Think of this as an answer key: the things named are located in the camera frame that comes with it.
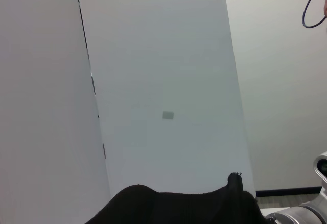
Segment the black cloth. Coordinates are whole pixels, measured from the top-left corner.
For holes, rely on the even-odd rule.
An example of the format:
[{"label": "black cloth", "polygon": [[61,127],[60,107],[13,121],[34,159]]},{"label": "black cloth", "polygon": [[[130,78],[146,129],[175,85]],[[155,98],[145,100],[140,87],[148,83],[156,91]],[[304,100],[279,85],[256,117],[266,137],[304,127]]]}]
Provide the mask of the black cloth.
[{"label": "black cloth", "polygon": [[267,224],[240,174],[205,194],[159,193],[143,185],[119,192],[87,224]]}]

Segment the black cable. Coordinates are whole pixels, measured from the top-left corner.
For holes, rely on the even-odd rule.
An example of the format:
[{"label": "black cable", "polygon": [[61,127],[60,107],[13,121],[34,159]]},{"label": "black cable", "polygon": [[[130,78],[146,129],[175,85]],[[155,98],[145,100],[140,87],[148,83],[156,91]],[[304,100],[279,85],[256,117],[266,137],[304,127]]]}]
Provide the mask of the black cable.
[{"label": "black cable", "polygon": [[306,5],[306,8],[305,8],[305,11],[303,12],[303,17],[302,17],[302,24],[303,24],[304,27],[306,27],[306,28],[314,28],[314,27],[320,25],[320,24],[321,24],[322,22],[324,22],[324,20],[326,19],[326,17],[324,17],[324,18],[322,19],[322,21],[320,21],[319,23],[317,23],[317,24],[315,24],[315,25],[313,25],[313,26],[307,26],[307,25],[306,25],[306,23],[305,23],[305,15],[306,15],[306,11],[307,11],[307,9],[308,9],[308,6],[309,6],[310,2],[311,2],[311,0],[308,1],[307,5]]}]

